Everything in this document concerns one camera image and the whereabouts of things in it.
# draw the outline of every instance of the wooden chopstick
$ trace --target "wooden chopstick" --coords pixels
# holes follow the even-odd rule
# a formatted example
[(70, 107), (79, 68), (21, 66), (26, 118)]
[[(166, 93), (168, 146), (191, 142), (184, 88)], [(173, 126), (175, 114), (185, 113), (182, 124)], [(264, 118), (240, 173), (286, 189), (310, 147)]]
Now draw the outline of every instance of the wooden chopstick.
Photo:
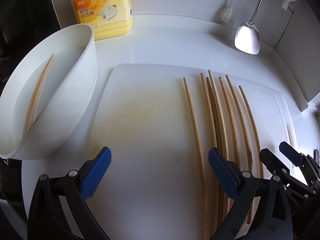
[(195, 141), (196, 141), (196, 154), (200, 168), (200, 181), (201, 181), (201, 191), (202, 191), (202, 212), (203, 212), (203, 225), (202, 225), (202, 240), (206, 240), (207, 238), (207, 217), (208, 217), (208, 207), (207, 207), (207, 188), (205, 184), (205, 172), (204, 172), (204, 160), (202, 155), (202, 146), (201, 146), (201, 139), (200, 139), (200, 132), (199, 126), (196, 118), (196, 110), (193, 105), (192, 97), (190, 88), (188, 86), (187, 79), (183, 78), (184, 86), (186, 89), (186, 94), (188, 98), (188, 104), (191, 113), (191, 120), (193, 124), (193, 130), (195, 134)]
[[(240, 104), (239, 104), (239, 100), (238, 100), (238, 97), (236, 95), (236, 92), (233, 89), (231, 80), (228, 77), (228, 75), (226, 75), (226, 78), (227, 78), (228, 85), (230, 87), (231, 94), (232, 94), (233, 100), (234, 100), (234, 102), (236, 104), (236, 109), (237, 109), (237, 112), (238, 112), (238, 115), (239, 115), (241, 129), (242, 129), (242, 133), (243, 133), (243, 137), (244, 137), (245, 151), (247, 153), (248, 170), (252, 174), (252, 165), (253, 165), (252, 164), (252, 152), (251, 152), (251, 148), (250, 148), (250, 144), (249, 144), (247, 127), (244, 124), (244, 116), (243, 116), (242, 110), (240, 108)], [(250, 206), (250, 209), (249, 209), (249, 212), (248, 212), (248, 217), (247, 217), (247, 224), (248, 225), (250, 225), (250, 223), (251, 223), (251, 217), (252, 217), (252, 205)]]
[(246, 95), (245, 95), (242, 87), (239, 86), (239, 89), (240, 89), (242, 98), (243, 98), (243, 100), (244, 100), (245, 107), (247, 108), (248, 115), (249, 115), (249, 118), (250, 118), (252, 130), (253, 130), (253, 135), (254, 135), (254, 140), (255, 140), (255, 142), (256, 142), (256, 147), (257, 147), (257, 155), (258, 155), (259, 169), (260, 169), (260, 178), (263, 179), (263, 178), (264, 178), (263, 165), (262, 165), (262, 162), (261, 162), (260, 157), (259, 157), (259, 153), (260, 153), (260, 151), (261, 151), (261, 145), (260, 145), (260, 139), (259, 139), (259, 134), (258, 134), (257, 125), (256, 125), (256, 122), (254, 121), (253, 114), (252, 114), (252, 111), (251, 111), (251, 108), (250, 108), (248, 99), (247, 99), (247, 97), (246, 97)]
[(211, 137), (212, 146), (217, 147), (216, 128), (214, 125), (214, 118), (213, 118), (212, 106), (211, 106), (211, 102), (210, 102), (209, 89), (208, 89), (207, 81), (206, 81), (206, 78), (204, 77), (204, 74), (200, 73), (200, 76), (201, 76), (202, 86), (204, 88), (205, 99), (207, 101), (207, 108), (208, 108), (209, 117), (210, 117), (210, 126), (211, 126), (211, 131), (212, 131), (212, 137)]
[(216, 144), (215, 146), (218, 148), (220, 152), (222, 152), (222, 142), (221, 142), (221, 134), (220, 134), (220, 125), (218, 122), (218, 113), (217, 113), (217, 107), (216, 103), (213, 98), (213, 92), (212, 92), (212, 87), (210, 83), (210, 79), (206, 77), (207, 81), (207, 87), (209, 91), (209, 98), (210, 98), (210, 103), (211, 103), (211, 109), (212, 109), (212, 115), (213, 115), (213, 120), (215, 120), (214, 126), (215, 126), (215, 133), (216, 133)]
[[(215, 85), (215, 82), (213, 79), (212, 72), (211, 72), (211, 70), (209, 70), (208, 72), (209, 72), (209, 78), (210, 78), (212, 92), (213, 92), (213, 98), (215, 101), (217, 114), (218, 114), (218, 122), (219, 122), (219, 127), (220, 127), (221, 144), (222, 144), (221, 145), (222, 155), (226, 160), (229, 160), (226, 127), (225, 127), (224, 120), (223, 120), (223, 113), (222, 113), (220, 98), (219, 98), (218, 91), (217, 91), (217, 88), (216, 88), (216, 85)], [(218, 214), (218, 226), (222, 223), (222, 221), (227, 216), (228, 211), (229, 211), (229, 206), (230, 206), (230, 199), (225, 195), (221, 186), (220, 186), (220, 199), (219, 200), (220, 200), (220, 203), (222, 202), (223, 204), (219, 205), (220, 211), (222, 208), (222, 213), (219, 212), (219, 214)]]
[(23, 136), (26, 135), (27, 131), (30, 129), (30, 127), (32, 126), (33, 123), (33, 118), (35, 115), (35, 110), (36, 110), (36, 104), (39, 98), (39, 94), (40, 94), (40, 90), (42, 88), (43, 82), (44, 82), (44, 78), (47, 75), (48, 69), (50, 67), (50, 64), (53, 60), (54, 54), (51, 55), (51, 57), (49, 58), (47, 64), (45, 65), (40, 78), (37, 82), (36, 88), (33, 91), (32, 94), (32, 98), (28, 107), (28, 112), (27, 112), (27, 116), (26, 116), (26, 121), (24, 123), (24, 128), (23, 128)]
[(293, 139), (292, 139), (292, 135), (291, 135), (291, 129), (290, 129), (290, 126), (289, 124), (287, 123), (286, 124), (287, 126), (287, 132), (288, 132), (288, 137), (289, 137), (289, 144), (292, 148), (294, 148), (294, 143), (293, 143)]
[[(214, 124), (214, 117), (213, 117), (213, 109), (212, 109), (212, 104), (213, 102), (213, 94), (212, 94), (212, 89), (210, 85), (210, 80), (209, 78), (205, 78), (204, 74), (201, 73), (201, 80), (202, 80), (202, 85), (204, 87), (204, 93), (207, 101), (207, 107), (208, 107), (208, 112), (210, 116), (210, 125), (211, 125), (211, 130), (212, 130), (212, 147), (217, 147), (217, 136), (216, 136), (216, 127)], [(213, 233), (217, 230), (218, 227), (218, 212), (219, 212), (219, 181), (215, 174), (213, 174), (213, 203), (212, 203), (212, 222), (211, 222), (211, 227), (210, 227), (210, 235), (209, 238), (213, 235)]]
[(226, 88), (224, 86), (224, 83), (223, 83), (221, 77), (219, 77), (219, 82), (220, 82), (220, 85), (221, 85), (221, 88), (222, 88), (224, 101), (225, 101), (225, 103), (227, 105), (227, 112), (228, 112), (228, 117), (229, 117), (229, 121), (230, 121), (231, 138), (232, 138), (232, 145), (233, 145), (235, 164), (240, 169), (240, 158), (239, 158), (238, 139), (237, 139), (237, 134), (236, 134), (235, 120), (234, 120), (234, 117), (233, 117), (233, 114), (232, 114), (230, 100), (229, 100)]

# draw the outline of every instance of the kitchen counter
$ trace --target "kitchen counter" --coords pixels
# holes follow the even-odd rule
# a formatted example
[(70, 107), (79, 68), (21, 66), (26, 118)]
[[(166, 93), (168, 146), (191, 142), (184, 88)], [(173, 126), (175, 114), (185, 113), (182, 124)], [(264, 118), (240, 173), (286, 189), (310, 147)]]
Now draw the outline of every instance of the kitchen counter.
[[(312, 156), (313, 149), (320, 145), (319, 125), (314, 114), (299, 111), (294, 95), (279, 67), (269, 55), (271, 48), (263, 45), (258, 55), (249, 55), (237, 50), (231, 38), (233, 29), (212, 22), (174, 16), (136, 16), (131, 32), (126, 36), (96, 41), (98, 55), (98, 80), (92, 100), (67, 141), (52, 155), (22, 163), (22, 189), (26, 212), (38, 177), (46, 173), (50, 177), (65, 176), (71, 169), (79, 169), (86, 160), (90, 133), (105, 85), (112, 69), (119, 64), (159, 64), (192, 67), (229, 74), (247, 79), (282, 93), (292, 117), (297, 149)], [(295, 172), (301, 179), (301, 173)], [(99, 220), (103, 212), (100, 203), (88, 202), (98, 222), (109, 234), (108, 225)], [(74, 221), (67, 213), (71, 227)], [(125, 227), (114, 229), (116, 236)], [(146, 239), (149, 232), (136, 232), (128, 239)]]

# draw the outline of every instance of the white bowl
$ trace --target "white bowl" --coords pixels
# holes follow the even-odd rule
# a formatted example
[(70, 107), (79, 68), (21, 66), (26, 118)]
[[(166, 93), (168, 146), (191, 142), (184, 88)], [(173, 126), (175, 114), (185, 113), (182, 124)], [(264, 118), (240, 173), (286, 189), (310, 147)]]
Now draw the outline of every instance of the white bowl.
[[(52, 54), (34, 123), (22, 137), (33, 91)], [(41, 41), (19, 63), (0, 97), (0, 157), (35, 160), (57, 150), (86, 110), (97, 77), (91, 26), (69, 26)]]

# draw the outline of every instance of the metal spatula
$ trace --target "metal spatula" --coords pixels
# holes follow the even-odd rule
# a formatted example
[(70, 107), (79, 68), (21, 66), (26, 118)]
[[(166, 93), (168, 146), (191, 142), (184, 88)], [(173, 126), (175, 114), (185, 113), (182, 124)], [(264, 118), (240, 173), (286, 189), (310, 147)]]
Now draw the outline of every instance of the metal spatula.
[(257, 15), (261, 1), (262, 0), (258, 1), (251, 20), (240, 24), (235, 37), (235, 46), (237, 49), (254, 55), (258, 54), (260, 50), (260, 35), (257, 27), (253, 23), (253, 20)]

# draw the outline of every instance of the dishwashing detergent bottle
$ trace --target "dishwashing detergent bottle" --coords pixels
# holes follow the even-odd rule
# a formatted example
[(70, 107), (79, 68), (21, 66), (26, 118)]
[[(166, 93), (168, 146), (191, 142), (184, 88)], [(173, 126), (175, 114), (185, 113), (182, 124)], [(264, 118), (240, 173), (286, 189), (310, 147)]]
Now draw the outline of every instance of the dishwashing detergent bottle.
[(79, 23), (89, 24), (94, 39), (127, 34), (132, 26), (131, 0), (73, 0)]

